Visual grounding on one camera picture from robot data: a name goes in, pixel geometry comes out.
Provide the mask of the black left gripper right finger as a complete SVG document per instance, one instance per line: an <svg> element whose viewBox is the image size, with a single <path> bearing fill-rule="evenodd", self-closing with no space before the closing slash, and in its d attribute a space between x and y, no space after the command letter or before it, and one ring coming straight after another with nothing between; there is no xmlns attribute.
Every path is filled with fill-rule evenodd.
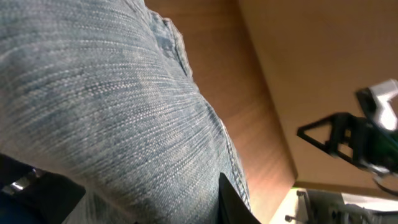
<svg viewBox="0 0 398 224"><path fill-rule="evenodd" d="M239 197L224 173L219 177L219 215L220 224L260 224Z"/></svg>

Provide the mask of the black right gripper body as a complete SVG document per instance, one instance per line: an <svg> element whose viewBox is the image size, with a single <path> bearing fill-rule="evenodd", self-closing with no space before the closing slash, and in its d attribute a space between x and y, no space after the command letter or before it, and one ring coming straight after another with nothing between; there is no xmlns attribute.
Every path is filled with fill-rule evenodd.
<svg viewBox="0 0 398 224"><path fill-rule="evenodd" d="M397 172L397 153L366 118L335 113L325 119L331 126L325 149L354 166L378 172Z"/></svg>

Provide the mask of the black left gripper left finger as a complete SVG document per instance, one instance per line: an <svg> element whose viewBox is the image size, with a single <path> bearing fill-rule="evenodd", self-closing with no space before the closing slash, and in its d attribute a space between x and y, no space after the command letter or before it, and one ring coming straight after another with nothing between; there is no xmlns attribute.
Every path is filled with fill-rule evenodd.
<svg viewBox="0 0 398 224"><path fill-rule="evenodd" d="M1 155L1 223L61 224L85 195L70 179Z"/></svg>

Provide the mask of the light blue jeans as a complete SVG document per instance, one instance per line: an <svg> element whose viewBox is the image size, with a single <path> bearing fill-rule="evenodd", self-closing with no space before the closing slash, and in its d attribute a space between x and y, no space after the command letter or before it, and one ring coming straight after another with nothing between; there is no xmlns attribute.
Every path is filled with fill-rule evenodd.
<svg viewBox="0 0 398 224"><path fill-rule="evenodd" d="M1 2L1 153L83 186L67 223L217 223L249 190L181 34L144 1Z"/></svg>

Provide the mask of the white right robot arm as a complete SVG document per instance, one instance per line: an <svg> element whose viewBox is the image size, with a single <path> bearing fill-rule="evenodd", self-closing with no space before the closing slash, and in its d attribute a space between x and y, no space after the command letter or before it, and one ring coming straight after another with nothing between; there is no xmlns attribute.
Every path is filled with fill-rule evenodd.
<svg viewBox="0 0 398 224"><path fill-rule="evenodd" d="M397 115L391 100L397 97L397 80L362 88L355 93L364 116L348 112L335 113L299 127L297 136L319 150L383 176L397 174ZM331 126L324 143L305 132Z"/></svg>

